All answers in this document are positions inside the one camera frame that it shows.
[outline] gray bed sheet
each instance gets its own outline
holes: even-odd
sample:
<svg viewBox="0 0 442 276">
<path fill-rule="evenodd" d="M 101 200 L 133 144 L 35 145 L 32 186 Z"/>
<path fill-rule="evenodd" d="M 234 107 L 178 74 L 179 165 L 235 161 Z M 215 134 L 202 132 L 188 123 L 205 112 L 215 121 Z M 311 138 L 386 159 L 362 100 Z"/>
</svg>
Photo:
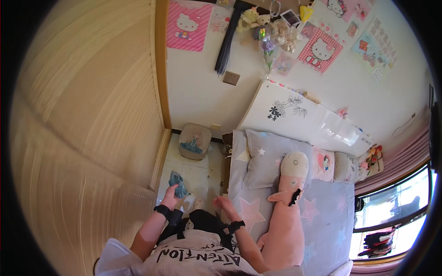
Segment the gray bed sheet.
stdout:
<svg viewBox="0 0 442 276">
<path fill-rule="evenodd" d="M 266 233 L 274 203 L 266 199 L 278 188 L 242 189 L 247 173 L 246 133 L 233 132 L 230 164 L 229 199 L 242 215 L 248 208 L 250 235 L 257 241 Z M 312 179 L 299 201 L 305 236 L 305 276 L 325 276 L 348 261 L 354 220 L 354 183 L 327 182 Z"/>
</svg>

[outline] white floor tile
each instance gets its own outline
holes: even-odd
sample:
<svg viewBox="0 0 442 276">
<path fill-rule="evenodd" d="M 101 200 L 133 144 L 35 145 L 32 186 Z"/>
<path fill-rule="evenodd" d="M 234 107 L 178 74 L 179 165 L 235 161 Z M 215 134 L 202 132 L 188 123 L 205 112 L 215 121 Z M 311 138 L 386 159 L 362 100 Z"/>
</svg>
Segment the white floor tile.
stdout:
<svg viewBox="0 0 442 276">
<path fill-rule="evenodd" d="M 179 153 L 178 138 L 179 138 L 178 134 L 175 133 L 172 134 L 172 138 L 170 139 L 169 143 L 169 148 L 167 149 L 166 160 L 183 164 L 185 158 Z"/>
<path fill-rule="evenodd" d="M 210 142 L 209 150 L 203 160 L 191 160 L 184 158 L 184 164 L 204 169 L 221 170 L 222 154 L 220 143 Z"/>
<path fill-rule="evenodd" d="M 194 200 L 202 198 L 206 202 L 204 210 L 215 215 L 212 200 L 221 194 L 221 171 L 183 165 L 181 175 L 191 195 L 181 201 L 177 209 L 182 207 L 181 211 L 188 214 L 193 211 Z"/>
<path fill-rule="evenodd" d="M 180 174 L 183 171 L 183 164 L 168 160 L 164 162 L 163 172 L 161 173 L 160 186 L 158 187 L 158 195 L 156 197 L 157 205 L 159 205 L 164 199 L 166 190 L 169 187 L 170 172 L 172 170 Z"/>
</svg>

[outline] wall socket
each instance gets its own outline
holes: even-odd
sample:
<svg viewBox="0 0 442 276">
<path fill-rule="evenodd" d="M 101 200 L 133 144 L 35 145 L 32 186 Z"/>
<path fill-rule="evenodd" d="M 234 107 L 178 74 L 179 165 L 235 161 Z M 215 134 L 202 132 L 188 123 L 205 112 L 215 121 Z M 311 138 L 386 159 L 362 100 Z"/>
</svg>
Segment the wall socket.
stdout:
<svg viewBox="0 0 442 276">
<path fill-rule="evenodd" d="M 213 130 L 219 130 L 221 128 L 221 126 L 220 125 L 216 125 L 216 124 L 212 124 L 210 126 L 210 128 L 213 129 Z"/>
<path fill-rule="evenodd" d="M 226 71 L 224 74 L 224 79 L 222 80 L 222 82 L 224 83 L 228 83 L 231 85 L 236 85 L 238 83 L 238 80 L 240 79 L 240 75 L 230 72 L 230 71 Z"/>
</svg>

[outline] white t-shirt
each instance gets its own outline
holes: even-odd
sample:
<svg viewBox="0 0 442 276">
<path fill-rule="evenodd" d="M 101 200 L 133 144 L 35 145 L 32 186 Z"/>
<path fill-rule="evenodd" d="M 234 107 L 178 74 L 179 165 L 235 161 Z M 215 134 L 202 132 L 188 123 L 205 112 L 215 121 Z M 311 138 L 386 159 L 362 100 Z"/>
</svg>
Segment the white t-shirt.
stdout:
<svg viewBox="0 0 442 276">
<path fill-rule="evenodd" d="M 95 268 L 98 276 L 120 275 L 216 275 L 219 270 L 241 270 L 252 275 L 257 273 L 239 255 L 220 246 L 218 234 L 202 230 L 184 231 L 184 239 L 173 235 L 163 240 L 143 262 L 119 240 L 110 238 L 101 253 Z M 264 275 L 303 275 L 289 269 L 284 273 L 265 273 Z"/>
</svg>

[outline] pink curtain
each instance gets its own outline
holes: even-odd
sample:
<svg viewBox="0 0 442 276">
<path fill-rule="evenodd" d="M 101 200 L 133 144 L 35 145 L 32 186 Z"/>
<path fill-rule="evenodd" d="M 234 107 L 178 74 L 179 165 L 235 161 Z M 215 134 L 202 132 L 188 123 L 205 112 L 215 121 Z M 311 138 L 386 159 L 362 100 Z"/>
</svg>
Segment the pink curtain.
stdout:
<svg viewBox="0 0 442 276">
<path fill-rule="evenodd" d="M 356 182 L 354 194 L 368 193 L 408 173 L 430 157 L 428 125 L 422 126 L 414 135 L 384 154 L 384 171 L 364 181 Z"/>
<path fill-rule="evenodd" d="M 388 276 L 392 275 L 393 271 L 402 261 L 396 260 L 379 265 L 354 265 L 351 269 L 350 276 Z"/>
</svg>

